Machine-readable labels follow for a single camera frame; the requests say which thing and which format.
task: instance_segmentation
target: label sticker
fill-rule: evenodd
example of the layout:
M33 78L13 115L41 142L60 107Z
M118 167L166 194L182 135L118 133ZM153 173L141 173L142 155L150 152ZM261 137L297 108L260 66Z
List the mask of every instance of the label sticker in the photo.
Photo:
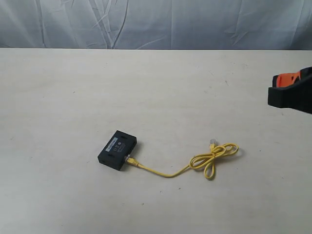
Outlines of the label sticker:
M116 143L116 141L118 140L117 137L114 137L114 139L112 140L112 142L107 146L106 150L107 152L109 152L111 150L111 148L114 146L114 144Z

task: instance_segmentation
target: table surface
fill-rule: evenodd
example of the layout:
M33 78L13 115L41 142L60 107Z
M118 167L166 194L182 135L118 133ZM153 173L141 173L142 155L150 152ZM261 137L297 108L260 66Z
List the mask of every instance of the table surface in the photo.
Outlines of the table surface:
M0 233L310 233L312 116L267 105L312 51L0 49ZM173 173L209 141L240 152L158 177L97 156L116 130Z

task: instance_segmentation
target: gray background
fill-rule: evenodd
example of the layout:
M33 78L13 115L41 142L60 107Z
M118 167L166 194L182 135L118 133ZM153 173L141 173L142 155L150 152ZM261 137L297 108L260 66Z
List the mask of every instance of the gray background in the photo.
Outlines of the gray background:
M0 47L312 49L312 0L0 0Z

